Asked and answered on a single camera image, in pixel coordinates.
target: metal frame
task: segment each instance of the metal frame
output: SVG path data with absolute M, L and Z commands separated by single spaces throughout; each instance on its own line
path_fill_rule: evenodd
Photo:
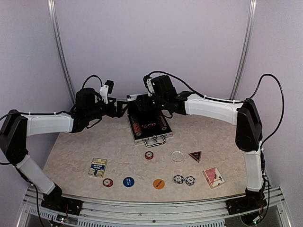
M 209 199 L 201 201 L 182 202 L 127 202 L 109 201 L 72 195 L 66 197 L 83 201 L 82 211 L 79 216 L 69 215 L 70 226 L 75 227 L 152 227 L 152 226 L 225 226 L 225 219 L 238 216 L 229 215 L 226 208 L 226 200 L 240 197 Z M 270 189 L 270 207 L 277 206 L 280 211 L 283 227 L 291 227 L 291 220 L 284 197 L 279 187 Z M 40 207 L 41 217 L 51 220 L 58 213 Z M 20 217 L 17 227 L 25 227 L 28 215 L 36 215 L 36 191 L 29 188 L 20 209 Z
M 248 48 L 249 48 L 249 44 L 250 44 L 250 37 L 252 34 L 252 28 L 253 28 L 253 24 L 254 24 L 254 20 L 255 20 L 256 7 L 257 7 L 257 0 L 250 0 L 250 9 L 249 9 L 249 14 L 248 14 L 248 20 L 247 20 L 247 26 L 246 26 L 246 32 L 245 32 L 245 38 L 244 38 L 241 58 L 240 58 L 240 62 L 239 62 L 238 69 L 237 69 L 236 79 L 233 84 L 230 100 L 235 99 L 239 85 L 240 85 L 241 77 L 243 75 L 246 56 L 247 56 L 247 52 L 248 52 Z
M 64 56 L 64 51 L 63 51 L 63 48 L 62 48 L 60 32 L 59 32 L 59 25 L 58 25 L 58 19 L 57 19 L 57 14 L 56 14 L 56 6 L 55 6 L 55 1 L 54 0 L 48 0 L 48 9 L 49 9 L 50 17 L 51 17 L 51 22 L 52 22 L 52 25 L 53 25 L 53 32 L 54 32 L 54 35 L 55 35 L 57 50 L 58 50 L 58 54 L 59 54 L 59 57 L 60 57 L 60 62 L 61 62 L 61 66 L 62 66 L 66 86 L 68 88 L 69 95 L 71 97 L 72 102 L 75 103 L 75 101 L 76 101 L 75 91 L 74 91 L 74 87 L 73 87 L 73 84 L 72 84 L 72 81 L 71 81 L 70 73 L 67 69 L 67 64 L 66 64 L 66 60 L 65 60 L 65 56 Z

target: orange poker chip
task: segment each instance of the orange poker chip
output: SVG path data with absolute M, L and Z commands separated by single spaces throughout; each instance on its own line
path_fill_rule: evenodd
M 164 188 L 164 186 L 165 186 L 164 180 L 157 179 L 153 182 L 153 187 L 155 189 L 162 189 L 162 188 Z

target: black triangle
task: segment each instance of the black triangle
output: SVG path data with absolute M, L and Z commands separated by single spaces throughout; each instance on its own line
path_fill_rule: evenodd
M 201 159 L 201 151 L 189 153 L 189 156 L 191 156 L 194 160 L 197 162 L 200 162 Z

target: white wall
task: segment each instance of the white wall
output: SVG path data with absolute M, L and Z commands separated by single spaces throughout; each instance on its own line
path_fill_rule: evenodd
M 79 90 L 97 74 L 113 97 L 146 91 L 143 76 L 163 70 L 208 96 L 229 98 L 249 0 L 56 1 L 67 65 Z M 188 90 L 173 80 L 178 91 Z M 98 88 L 97 80 L 88 85 Z
M 47 1 L 1 0 L 0 31 L 0 116 L 14 108 L 45 113 L 69 109 Z M 41 167 L 56 137 L 27 140 L 29 154 Z M 0 162 L 7 162 L 2 152 Z M 0 225 L 13 227 L 27 184 L 12 166 L 0 166 L 0 172 Z
M 266 169 L 274 186 L 281 186 L 294 226 L 303 223 L 303 2 L 259 0 L 244 76 L 237 98 L 249 97 L 259 77 L 272 73 L 285 93 L 285 118 L 264 145 Z M 277 84 L 266 78 L 254 98 L 263 132 L 276 127 L 281 114 Z

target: blue poker chip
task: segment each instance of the blue poker chip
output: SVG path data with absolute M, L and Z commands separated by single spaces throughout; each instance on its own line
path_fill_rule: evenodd
M 194 177 L 188 176 L 188 177 L 186 178 L 186 180 L 185 180 L 185 183 L 186 183 L 188 186 L 192 186 L 192 185 L 194 185 L 195 181 L 196 181 L 196 180 L 195 180 Z
M 182 177 L 181 175 L 175 175 L 174 182 L 178 184 L 184 183 L 184 177 Z
M 134 179 L 131 177 L 127 177 L 123 180 L 123 184 L 127 188 L 132 187 L 134 185 Z

